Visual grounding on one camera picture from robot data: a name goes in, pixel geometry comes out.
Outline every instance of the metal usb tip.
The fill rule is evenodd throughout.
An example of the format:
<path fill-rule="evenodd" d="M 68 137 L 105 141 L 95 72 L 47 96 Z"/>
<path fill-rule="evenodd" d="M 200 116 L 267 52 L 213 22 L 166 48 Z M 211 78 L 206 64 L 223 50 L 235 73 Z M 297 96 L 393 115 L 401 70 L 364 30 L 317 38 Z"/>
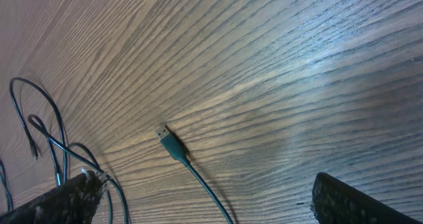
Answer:
<path fill-rule="evenodd" d="M 156 136 L 159 139 L 163 139 L 165 136 L 170 134 L 169 130 L 165 126 L 159 127 L 159 129 L 155 130 L 154 133 L 156 133 Z"/>

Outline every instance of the cord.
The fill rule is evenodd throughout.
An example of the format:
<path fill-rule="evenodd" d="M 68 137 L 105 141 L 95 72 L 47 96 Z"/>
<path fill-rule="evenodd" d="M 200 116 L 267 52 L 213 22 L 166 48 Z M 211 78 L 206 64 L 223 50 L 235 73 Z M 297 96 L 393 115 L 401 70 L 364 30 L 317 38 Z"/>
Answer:
<path fill-rule="evenodd" d="M 219 201 L 213 190 L 207 185 L 206 181 L 198 174 L 198 172 L 191 165 L 190 161 L 186 158 L 186 151 L 178 139 L 165 127 L 160 127 L 155 131 L 157 137 L 160 139 L 162 145 L 171 154 L 175 160 L 180 161 L 183 165 L 188 168 L 189 171 L 197 178 L 200 184 L 204 187 L 206 192 L 210 195 L 212 200 L 216 203 L 217 207 L 222 212 L 223 216 L 229 224 L 233 224 L 231 216 L 226 211 L 225 207 Z"/>
<path fill-rule="evenodd" d="M 54 101 L 52 100 L 52 98 L 44 90 L 42 90 L 38 85 L 34 84 L 33 82 L 31 82 L 27 79 L 20 78 L 20 77 L 15 77 L 15 78 L 12 78 L 10 83 L 9 83 L 9 90 L 10 90 L 11 98 L 12 98 L 12 101 L 13 101 L 13 105 L 15 106 L 19 120 L 20 120 L 20 122 L 21 122 L 21 124 L 24 128 L 25 134 L 26 134 L 26 136 L 29 140 L 32 155 L 36 159 L 38 158 L 38 152 L 37 152 L 37 149 L 36 149 L 35 141 L 33 140 L 32 136 L 31 136 L 31 134 L 28 130 L 28 126 L 27 126 L 27 124 L 26 124 L 26 122 L 23 118 L 22 113 L 20 112 L 19 106 L 18 106 L 16 98 L 15 98 L 15 94 L 13 92 L 13 82 L 15 82 L 15 81 L 22 81 L 22 82 L 27 83 L 27 84 L 31 85 L 32 87 L 34 87 L 38 92 L 40 92 L 44 96 L 44 98 L 47 99 L 47 101 L 50 103 L 50 105 L 52 106 L 52 108 L 54 110 L 54 114 L 56 115 L 56 119 L 58 121 L 58 126 L 59 126 L 60 141 L 58 141 L 50 133 L 48 133 L 44 123 L 36 115 L 30 114 L 28 116 L 28 121 L 41 134 L 43 134 L 47 139 L 47 142 L 49 144 L 49 149 L 50 149 L 50 155 L 52 156 L 52 160 L 53 160 L 53 164 L 54 164 L 56 183 L 58 185 L 60 185 L 61 182 L 67 181 L 67 164 L 68 164 L 67 157 L 70 155 L 70 156 L 78 159 L 79 161 L 81 161 L 81 162 L 85 163 L 86 165 L 90 166 L 91 168 L 93 168 L 97 172 L 104 174 L 106 176 L 106 181 L 109 181 L 113 185 L 113 187 L 115 187 L 116 192 L 118 193 L 120 201 L 122 203 L 122 209 L 123 209 L 123 212 L 124 212 L 124 222 L 125 222 L 125 224 L 129 224 L 130 220 L 129 220 L 128 203 L 126 201 L 122 187 L 120 187 L 120 185 L 112 177 L 110 177 L 110 175 L 106 174 L 100 168 L 100 165 L 97 163 L 97 160 L 94 158 L 94 155 L 84 145 L 82 145 L 80 143 L 71 143 L 68 147 L 66 146 L 63 121 L 62 121 L 59 109 L 57 108 L 57 106 L 54 103 Z M 56 157 L 56 153 L 55 153 L 54 148 L 53 148 L 53 144 L 58 146 L 63 151 L 63 176 L 61 175 L 60 166 L 59 166 L 58 161 L 57 161 L 57 157 Z M 91 161 L 89 161 L 86 158 L 76 154 L 74 151 L 71 150 L 72 147 L 78 147 L 78 148 L 82 149 L 84 152 L 86 152 L 86 154 L 89 156 Z M 6 190 L 6 196 L 7 196 L 7 201 L 8 201 L 7 202 L 8 211 L 11 211 L 13 209 L 12 196 L 10 194 L 9 189 L 7 188 L 3 164 L 1 164 L 1 171 L 2 171 L 1 181 L 4 185 L 4 187 L 5 187 L 5 190 Z M 113 209 L 112 209 L 112 198 L 110 196 L 109 190 L 107 190 L 107 202 L 108 202 L 108 210 L 109 210 L 109 223 L 112 224 Z"/>

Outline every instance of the wooden surface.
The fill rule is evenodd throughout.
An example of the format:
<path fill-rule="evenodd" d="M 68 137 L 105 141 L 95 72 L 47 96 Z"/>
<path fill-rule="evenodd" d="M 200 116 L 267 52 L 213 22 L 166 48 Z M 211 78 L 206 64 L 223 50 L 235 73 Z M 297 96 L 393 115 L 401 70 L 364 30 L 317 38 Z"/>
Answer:
<path fill-rule="evenodd" d="M 158 124 L 238 223 L 316 223 L 321 171 L 423 221 L 422 13 L 423 0 L 0 0 L 0 156 L 15 205 L 54 187 L 45 139 L 31 128 L 36 161 L 9 97 L 18 75 L 116 175 L 132 223 L 225 223 Z M 42 97 L 16 90 L 57 135 Z"/>

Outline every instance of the brown wooden tabletop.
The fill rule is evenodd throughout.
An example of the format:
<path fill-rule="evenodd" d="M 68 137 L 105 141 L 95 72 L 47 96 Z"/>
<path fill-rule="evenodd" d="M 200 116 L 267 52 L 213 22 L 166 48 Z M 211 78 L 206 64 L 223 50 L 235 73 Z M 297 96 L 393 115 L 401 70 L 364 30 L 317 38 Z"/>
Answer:
<path fill-rule="evenodd" d="M 132 223 L 225 223 L 159 124 L 237 223 L 316 223 L 321 171 L 423 221 L 423 0 L 0 0 L 0 66 L 16 207 L 55 186 L 46 140 L 30 128 L 35 160 L 10 99 L 21 76 L 116 176 Z M 57 136 L 40 94 L 15 91 Z"/>

